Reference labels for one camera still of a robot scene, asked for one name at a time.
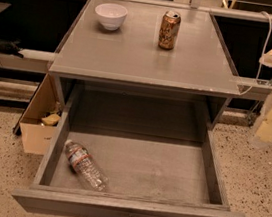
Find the open grey top drawer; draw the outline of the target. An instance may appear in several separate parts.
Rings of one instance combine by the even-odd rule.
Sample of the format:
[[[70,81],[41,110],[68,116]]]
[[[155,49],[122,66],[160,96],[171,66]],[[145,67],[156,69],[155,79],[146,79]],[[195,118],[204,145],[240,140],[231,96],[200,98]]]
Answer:
[[[28,212],[71,217],[245,217],[230,209],[205,104],[74,87],[34,183],[12,192]],[[63,153],[81,143],[108,178],[84,188]]]

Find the clear plastic water bottle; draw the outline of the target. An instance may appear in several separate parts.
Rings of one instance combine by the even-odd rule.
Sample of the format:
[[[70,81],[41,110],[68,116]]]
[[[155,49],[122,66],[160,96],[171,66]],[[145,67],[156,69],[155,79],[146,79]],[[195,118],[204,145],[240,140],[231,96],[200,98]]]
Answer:
[[[66,158],[81,185],[88,190],[105,191],[108,178],[93,160],[88,150],[80,143],[69,139],[64,143],[64,148]]]

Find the gold soda can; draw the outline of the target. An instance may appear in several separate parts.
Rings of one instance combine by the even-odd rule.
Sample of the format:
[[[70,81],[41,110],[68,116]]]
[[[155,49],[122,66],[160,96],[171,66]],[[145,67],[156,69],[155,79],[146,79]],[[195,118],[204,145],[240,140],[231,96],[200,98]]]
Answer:
[[[158,45],[162,49],[173,49],[180,29],[181,17],[177,11],[167,11],[161,20]]]

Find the grey wooden cabinet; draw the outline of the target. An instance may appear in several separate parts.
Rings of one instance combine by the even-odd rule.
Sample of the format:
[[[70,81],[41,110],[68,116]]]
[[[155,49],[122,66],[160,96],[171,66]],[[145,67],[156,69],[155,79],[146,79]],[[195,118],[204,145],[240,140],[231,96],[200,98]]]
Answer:
[[[73,79],[202,94],[209,97],[209,126],[214,127],[239,89],[211,16],[181,9],[177,43],[164,50],[157,42],[167,7],[122,1],[127,18],[113,32],[98,24],[95,9],[103,2],[88,1],[50,67],[60,102],[66,102]]]

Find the white ceramic bowl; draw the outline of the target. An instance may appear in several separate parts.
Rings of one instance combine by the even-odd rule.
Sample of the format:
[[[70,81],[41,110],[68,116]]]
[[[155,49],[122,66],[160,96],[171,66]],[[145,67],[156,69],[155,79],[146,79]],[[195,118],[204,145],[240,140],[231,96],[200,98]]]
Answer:
[[[100,26],[105,30],[113,31],[116,31],[124,23],[127,11],[127,8],[115,3],[99,4],[95,9]]]

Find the yellow item in box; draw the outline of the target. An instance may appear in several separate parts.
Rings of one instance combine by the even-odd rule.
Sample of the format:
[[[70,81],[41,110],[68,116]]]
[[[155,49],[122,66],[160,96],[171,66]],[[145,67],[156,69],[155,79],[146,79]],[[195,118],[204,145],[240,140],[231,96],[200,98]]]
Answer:
[[[60,116],[57,113],[51,114],[45,118],[42,118],[41,121],[44,125],[54,126],[57,125],[58,121],[60,121]]]

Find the open cardboard box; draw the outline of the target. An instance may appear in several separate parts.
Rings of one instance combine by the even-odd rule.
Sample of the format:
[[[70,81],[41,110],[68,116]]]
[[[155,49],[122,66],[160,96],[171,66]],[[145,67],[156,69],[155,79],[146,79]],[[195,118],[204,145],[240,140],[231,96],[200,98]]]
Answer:
[[[46,125],[42,120],[54,111],[60,111],[54,85],[51,75],[47,74],[19,120],[25,153],[44,155],[47,152],[56,127]]]

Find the black cloth on shelf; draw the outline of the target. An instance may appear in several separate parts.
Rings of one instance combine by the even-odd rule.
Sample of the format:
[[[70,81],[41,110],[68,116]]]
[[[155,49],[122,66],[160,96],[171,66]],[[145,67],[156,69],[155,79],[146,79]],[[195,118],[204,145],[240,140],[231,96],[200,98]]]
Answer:
[[[0,53],[16,55],[17,57],[23,58],[23,55],[20,53],[20,49],[17,46],[17,43],[4,39],[0,39]]]

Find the white metal rail beam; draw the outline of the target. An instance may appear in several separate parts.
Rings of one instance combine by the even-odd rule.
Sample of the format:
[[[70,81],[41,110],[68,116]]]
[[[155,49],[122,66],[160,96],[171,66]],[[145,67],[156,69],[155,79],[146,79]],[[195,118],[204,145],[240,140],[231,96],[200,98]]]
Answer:
[[[40,52],[32,49],[23,49],[21,54],[23,55],[22,58],[0,53],[0,68],[42,74],[47,72],[58,56],[54,52]],[[246,94],[242,95],[244,99],[265,100],[266,96],[272,91],[272,86],[267,80],[256,81],[253,78],[233,76],[230,82],[237,85],[240,93],[247,91]]]

